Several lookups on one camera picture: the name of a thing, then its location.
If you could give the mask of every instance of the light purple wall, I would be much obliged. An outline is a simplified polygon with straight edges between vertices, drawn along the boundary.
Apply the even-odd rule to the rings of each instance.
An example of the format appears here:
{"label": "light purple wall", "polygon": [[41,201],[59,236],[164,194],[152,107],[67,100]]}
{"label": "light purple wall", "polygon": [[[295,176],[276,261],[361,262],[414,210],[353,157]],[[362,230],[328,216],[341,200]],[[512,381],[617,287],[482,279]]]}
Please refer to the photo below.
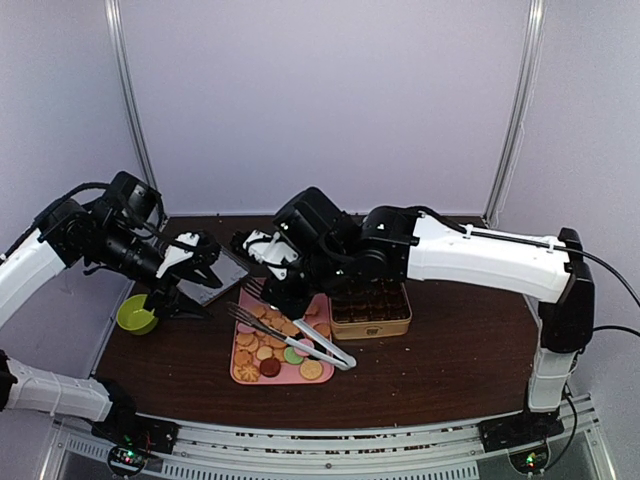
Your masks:
{"label": "light purple wall", "polygon": [[136,98],[172,213],[484,210],[526,0],[123,0]]}
{"label": "light purple wall", "polygon": [[[499,227],[580,232],[585,249],[640,289],[640,4],[550,2],[533,103]],[[593,266],[597,323],[640,328],[638,309]],[[640,344],[598,332],[575,374],[593,393],[620,468],[637,478]]]}
{"label": "light purple wall", "polygon": [[[51,200],[85,181],[139,174],[102,0],[0,1],[0,251]],[[81,266],[0,331],[11,357],[86,376],[125,281]],[[0,414],[3,479],[34,478],[48,417]]]}

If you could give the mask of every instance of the robotic arm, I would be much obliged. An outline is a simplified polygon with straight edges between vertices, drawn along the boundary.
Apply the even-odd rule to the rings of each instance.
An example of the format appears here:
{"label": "robotic arm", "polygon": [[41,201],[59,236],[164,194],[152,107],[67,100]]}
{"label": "robotic arm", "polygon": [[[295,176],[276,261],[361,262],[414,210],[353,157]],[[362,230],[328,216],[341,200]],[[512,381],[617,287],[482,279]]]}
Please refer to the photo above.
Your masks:
{"label": "robotic arm", "polygon": [[[80,205],[73,195],[101,188],[97,199]],[[148,223],[158,209],[158,223]],[[186,279],[221,286],[211,270],[220,246],[206,232],[184,233],[177,240],[158,227],[164,220],[160,194],[126,172],[110,184],[87,184],[53,202],[21,238],[0,256],[0,328],[47,281],[84,259],[90,275],[98,269],[121,273],[149,287],[145,309],[159,317],[181,313],[204,316],[204,309],[177,289]],[[152,235],[144,237],[144,231]],[[168,243],[166,250],[149,243]],[[74,379],[29,367],[0,351],[0,410],[27,408],[99,422],[99,431],[116,442],[136,439],[147,427],[135,416],[133,400],[115,383]]]}
{"label": "robotic arm", "polygon": [[461,226],[426,207],[378,207],[361,223],[320,190],[290,200],[277,233],[237,234],[243,251],[271,270],[261,298],[302,318],[316,293],[339,296],[351,283],[450,280],[539,300],[541,329],[523,412],[486,422],[487,451],[560,433],[558,407],[576,354],[591,340],[594,285],[578,234],[528,237]]}

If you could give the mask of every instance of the tongs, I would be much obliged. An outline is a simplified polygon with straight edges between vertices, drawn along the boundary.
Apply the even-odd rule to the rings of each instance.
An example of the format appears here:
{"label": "tongs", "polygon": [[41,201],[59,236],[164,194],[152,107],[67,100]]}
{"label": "tongs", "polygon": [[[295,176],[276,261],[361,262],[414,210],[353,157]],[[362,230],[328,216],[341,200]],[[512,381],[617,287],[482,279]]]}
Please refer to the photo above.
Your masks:
{"label": "tongs", "polygon": [[[253,278],[245,279],[242,286],[249,295],[251,295],[253,298],[260,300],[260,291],[262,290],[262,285],[257,280]],[[295,338],[289,337],[284,333],[279,332],[278,330],[275,330],[274,328],[271,328],[265,325],[256,316],[254,316],[248,310],[245,310],[244,308],[242,308],[240,305],[237,305],[233,302],[229,302],[227,304],[227,307],[228,307],[229,314],[233,318],[235,318],[237,321],[249,327],[255,328],[256,330],[264,333],[265,335],[274,337],[293,348],[297,348],[298,350],[306,352],[312,357],[317,358],[318,360],[323,360],[327,363],[330,363],[331,365],[335,365],[340,370],[349,370],[350,368],[353,368],[356,366],[357,362],[355,358],[353,358],[351,355],[349,355],[345,351],[335,346],[329,340],[327,340],[319,332],[314,330],[313,327],[311,327],[302,318],[293,320],[293,324],[296,327],[298,327],[298,329],[302,333],[304,333],[307,337],[309,337],[311,340],[313,340],[314,342],[317,342],[319,345],[322,345],[322,347],[324,347],[327,350],[327,352],[331,352],[334,355],[333,357],[327,355],[326,353],[322,353],[313,347],[305,345],[304,343],[299,342]]]}

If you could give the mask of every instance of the pink plate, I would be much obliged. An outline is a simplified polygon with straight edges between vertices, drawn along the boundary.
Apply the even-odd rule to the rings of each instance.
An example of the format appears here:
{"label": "pink plate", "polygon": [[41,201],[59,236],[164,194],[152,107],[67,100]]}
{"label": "pink plate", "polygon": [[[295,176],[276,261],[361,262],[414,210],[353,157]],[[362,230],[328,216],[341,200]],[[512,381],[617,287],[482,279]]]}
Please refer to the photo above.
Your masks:
{"label": "pink plate", "polygon": [[[326,295],[316,295],[312,303],[318,306],[318,314],[306,317],[305,321],[312,327],[319,323],[329,324],[330,323],[329,301]],[[241,307],[247,310],[250,310],[251,307],[260,305],[260,302],[254,299],[252,296],[250,296],[247,292],[245,292],[244,289],[241,289],[240,299],[238,301],[238,304]],[[238,380],[233,376],[233,367],[235,365],[233,363],[233,359],[236,351],[235,349],[236,335],[238,332],[242,333],[245,328],[248,328],[248,327],[246,327],[244,324],[236,323],[236,332],[233,336],[233,345],[231,347],[231,364],[229,367],[229,373],[231,374],[231,378],[233,378],[233,380],[236,383],[239,383],[241,385],[315,384],[315,383],[324,383],[333,376],[333,373],[335,370],[334,366],[324,361],[320,362],[322,364],[322,367],[324,368],[324,371],[322,372],[322,375],[320,375],[320,377],[318,377],[315,380],[306,380],[305,378],[303,378],[300,375],[300,365],[290,365],[287,362],[282,362],[282,368],[280,370],[280,373],[275,377],[268,378],[268,377],[265,377],[264,375],[260,375],[260,378],[258,379],[257,382],[243,382],[242,380]],[[260,367],[260,360],[256,359],[255,353],[253,356],[253,363],[256,367],[258,368]]]}

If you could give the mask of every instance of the green bowl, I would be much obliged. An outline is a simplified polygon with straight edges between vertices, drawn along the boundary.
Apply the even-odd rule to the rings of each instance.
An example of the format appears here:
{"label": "green bowl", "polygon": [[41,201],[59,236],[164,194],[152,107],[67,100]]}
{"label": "green bowl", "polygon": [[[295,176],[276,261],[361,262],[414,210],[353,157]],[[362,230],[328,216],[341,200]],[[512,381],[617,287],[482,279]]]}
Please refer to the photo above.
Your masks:
{"label": "green bowl", "polygon": [[156,327],[158,317],[142,308],[146,300],[147,295],[134,295],[120,305],[116,316],[120,328],[134,335],[145,335]]}

